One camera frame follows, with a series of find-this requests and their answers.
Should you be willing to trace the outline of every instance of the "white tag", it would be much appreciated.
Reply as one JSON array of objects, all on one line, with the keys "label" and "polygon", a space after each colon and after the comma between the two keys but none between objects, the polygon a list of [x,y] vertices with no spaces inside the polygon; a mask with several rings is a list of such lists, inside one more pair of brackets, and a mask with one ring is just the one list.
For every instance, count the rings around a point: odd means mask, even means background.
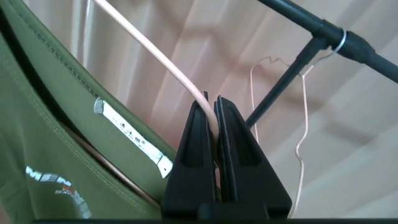
[{"label": "white tag", "polygon": [[173,162],[163,152],[147,141],[138,133],[118,112],[107,102],[97,98],[94,104],[94,112],[105,116],[115,127],[117,127],[130,141],[132,141],[149,159],[159,168],[160,174],[165,178],[173,167]]}]

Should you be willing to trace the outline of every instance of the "corrugated wall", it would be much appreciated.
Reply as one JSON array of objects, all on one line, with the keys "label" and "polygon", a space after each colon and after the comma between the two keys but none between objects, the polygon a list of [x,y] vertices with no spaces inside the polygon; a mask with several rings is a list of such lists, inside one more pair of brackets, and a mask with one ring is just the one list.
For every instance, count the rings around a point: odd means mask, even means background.
[{"label": "corrugated wall", "polygon": [[[86,0],[25,0],[115,97],[175,149],[193,97],[105,12]],[[297,4],[367,39],[398,63],[398,1],[300,0]],[[249,70],[270,55],[292,63],[310,34],[255,0],[113,0],[210,101],[222,95],[247,118]],[[286,70],[254,70],[258,104]],[[307,78],[310,130],[297,217],[398,217],[398,87],[340,56]],[[258,122],[262,150],[294,199],[303,133],[299,78]]]}]

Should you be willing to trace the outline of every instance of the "stitching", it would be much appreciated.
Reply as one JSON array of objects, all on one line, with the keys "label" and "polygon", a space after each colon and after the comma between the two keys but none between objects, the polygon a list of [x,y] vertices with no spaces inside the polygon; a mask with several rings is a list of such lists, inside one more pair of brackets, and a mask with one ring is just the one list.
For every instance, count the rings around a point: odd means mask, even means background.
[{"label": "stitching", "polygon": [[79,76],[76,71],[74,71],[74,69],[71,68],[71,66],[69,66],[66,61],[64,61],[61,57],[61,55],[58,54],[57,51],[54,50],[54,48],[44,39],[44,37],[42,37],[39,32],[37,32],[33,26],[29,23],[29,21],[16,9],[14,3],[10,2],[10,0],[7,0],[8,3],[10,4],[10,6],[15,10],[15,12],[17,13],[17,15],[24,21],[24,24],[36,35],[37,38],[39,38],[39,40],[44,43],[51,51],[51,53],[53,53],[58,59],[59,61],[62,62],[62,65],[64,67],[66,67],[69,71],[72,72],[72,74],[79,80],[79,82],[86,88],[87,91],[90,92],[90,94],[92,96],[94,96],[95,98],[98,97],[98,95],[83,81],[83,79],[81,78],[81,76]]},{"label": "stitching", "polygon": [[10,63],[5,55],[3,55],[3,65],[6,66],[6,68],[13,74],[11,75],[12,79],[17,83],[18,89],[22,91],[26,96],[29,98],[29,103],[34,106],[36,109],[36,112],[39,113],[39,115],[46,121],[46,123],[49,125],[50,128],[52,128],[52,131],[57,134],[59,137],[61,137],[62,141],[70,148],[72,149],[72,152],[74,155],[79,157],[79,159],[83,160],[84,165],[86,165],[91,171],[93,171],[106,185],[111,187],[112,190],[114,190],[118,195],[122,196],[123,198],[127,199],[128,202],[130,202],[132,205],[136,206],[143,214],[147,214],[145,210],[143,210],[143,207],[138,204],[134,199],[131,197],[127,196],[124,192],[122,192],[120,189],[118,189],[115,185],[113,185],[109,180],[107,180],[100,172],[98,172],[94,167],[90,165],[90,163],[80,155],[80,153],[70,144],[70,141],[65,138],[65,136],[52,124],[51,120],[44,114],[43,110],[40,108],[40,106],[37,104],[36,100],[32,98],[32,95],[27,92],[27,89],[21,88],[20,86],[20,81],[19,77],[16,74],[16,72],[11,68]]}]

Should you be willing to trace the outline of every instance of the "green fabric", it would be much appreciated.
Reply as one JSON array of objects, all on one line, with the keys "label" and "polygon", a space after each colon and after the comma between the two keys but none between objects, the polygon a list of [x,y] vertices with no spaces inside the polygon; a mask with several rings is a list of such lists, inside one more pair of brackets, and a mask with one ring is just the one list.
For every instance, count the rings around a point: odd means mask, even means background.
[{"label": "green fabric", "polygon": [[[11,220],[82,218],[81,210],[87,211],[82,199],[92,218],[160,218],[159,209],[103,169],[60,122],[158,202],[167,178],[106,118],[94,114],[95,99],[107,101],[171,160],[174,150],[113,98],[21,0],[0,0],[0,7],[0,202]],[[72,185],[36,181],[38,172]],[[82,199],[60,194],[62,189]]]}]

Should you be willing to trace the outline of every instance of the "curtain fold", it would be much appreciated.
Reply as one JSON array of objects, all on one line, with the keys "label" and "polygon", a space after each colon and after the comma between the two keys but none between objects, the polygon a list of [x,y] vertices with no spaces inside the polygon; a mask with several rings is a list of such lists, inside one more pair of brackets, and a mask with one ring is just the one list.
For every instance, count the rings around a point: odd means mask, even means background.
[{"label": "curtain fold", "polygon": [[[174,149],[193,97],[91,1],[25,0],[85,68]],[[249,71],[265,56],[292,63],[310,34],[255,0],[112,0],[202,91],[251,113]],[[299,0],[318,17],[364,37],[398,63],[398,1]],[[286,70],[254,69],[255,106]],[[398,88],[371,68],[340,56],[307,78],[309,133],[297,217],[398,217]],[[294,156],[304,130],[301,79],[259,120],[259,142],[292,199],[299,182]]]}]

